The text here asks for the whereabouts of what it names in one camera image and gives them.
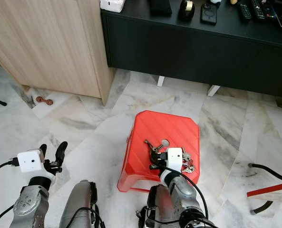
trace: remote control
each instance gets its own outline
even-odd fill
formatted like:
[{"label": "remote control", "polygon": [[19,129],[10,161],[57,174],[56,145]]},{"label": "remote control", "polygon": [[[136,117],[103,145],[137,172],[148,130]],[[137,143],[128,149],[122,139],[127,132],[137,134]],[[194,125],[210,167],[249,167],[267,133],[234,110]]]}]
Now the remote control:
[{"label": "remote control", "polygon": [[261,3],[261,9],[263,10],[263,13],[267,19],[274,20],[276,18],[272,6],[268,1]]},{"label": "remote control", "polygon": [[259,21],[265,20],[264,13],[261,10],[259,2],[257,0],[251,0],[251,4],[252,4],[252,7],[253,7],[253,10],[255,11],[256,18]]},{"label": "remote control", "polygon": [[240,4],[238,9],[244,21],[249,21],[252,19],[251,12],[249,8],[247,7],[247,5]]}]

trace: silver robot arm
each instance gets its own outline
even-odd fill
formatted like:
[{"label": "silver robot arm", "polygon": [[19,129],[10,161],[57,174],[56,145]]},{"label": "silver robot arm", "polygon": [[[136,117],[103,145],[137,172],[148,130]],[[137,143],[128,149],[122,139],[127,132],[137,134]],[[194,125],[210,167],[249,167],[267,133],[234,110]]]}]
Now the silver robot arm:
[{"label": "silver robot arm", "polygon": [[146,214],[146,227],[149,228],[180,228],[215,227],[207,220],[196,200],[197,192],[185,178],[176,172],[161,167],[168,167],[181,172],[182,160],[185,152],[181,148],[168,148],[166,153],[160,153],[157,148],[149,144],[150,159],[154,163],[153,169],[160,169],[160,179],[163,183],[153,186],[148,195],[147,206],[150,214]]},{"label": "silver robot arm", "polygon": [[75,218],[70,228],[91,228],[92,225],[98,227],[99,220],[88,210],[80,210],[74,216],[76,211],[83,207],[92,208],[98,212],[98,208],[95,205],[96,202],[97,189],[95,183],[82,180],[80,183],[76,184],[66,203],[59,228],[66,228],[73,217]]},{"label": "silver robot arm", "polygon": [[49,208],[49,193],[40,185],[26,186],[14,204],[14,218],[10,228],[44,227]]}]

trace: keys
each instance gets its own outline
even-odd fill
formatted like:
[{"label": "keys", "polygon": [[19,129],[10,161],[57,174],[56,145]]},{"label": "keys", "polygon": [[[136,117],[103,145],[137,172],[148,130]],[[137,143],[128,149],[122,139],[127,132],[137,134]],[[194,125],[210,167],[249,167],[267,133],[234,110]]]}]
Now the keys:
[{"label": "keys", "polygon": [[190,166],[182,170],[182,172],[187,172],[187,173],[192,173],[193,171],[194,171],[194,166]]},{"label": "keys", "polygon": [[184,170],[182,170],[182,172],[192,173],[194,171],[193,160],[190,154],[185,151],[184,147],[182,147],[182,150],[183,150],[182,157],[183,157],[183,160],[185,161],[183,163],[183,166],[186,167]]}]

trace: phone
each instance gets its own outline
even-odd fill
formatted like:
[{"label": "phone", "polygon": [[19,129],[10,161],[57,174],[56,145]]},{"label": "phone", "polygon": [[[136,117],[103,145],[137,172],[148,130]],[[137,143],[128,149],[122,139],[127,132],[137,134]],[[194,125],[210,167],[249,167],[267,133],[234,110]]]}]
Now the phone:
[{"label": "phone", "polygon": [[215,25],[217,23],[217,7],[207,3],[202,4],[201,21]]}]

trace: tape roll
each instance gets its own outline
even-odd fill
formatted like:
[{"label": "tape roll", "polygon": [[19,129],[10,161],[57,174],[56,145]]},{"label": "tape roll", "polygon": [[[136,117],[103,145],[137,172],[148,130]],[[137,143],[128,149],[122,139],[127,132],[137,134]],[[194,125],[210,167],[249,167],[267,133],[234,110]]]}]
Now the tape roll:
[{"label": "tape roll", "polygon": [[190,12],[192,11],[192,7],[193,7],[193,2],[192,1],[187,1],[187,5],[186,5],[186,12]]}]

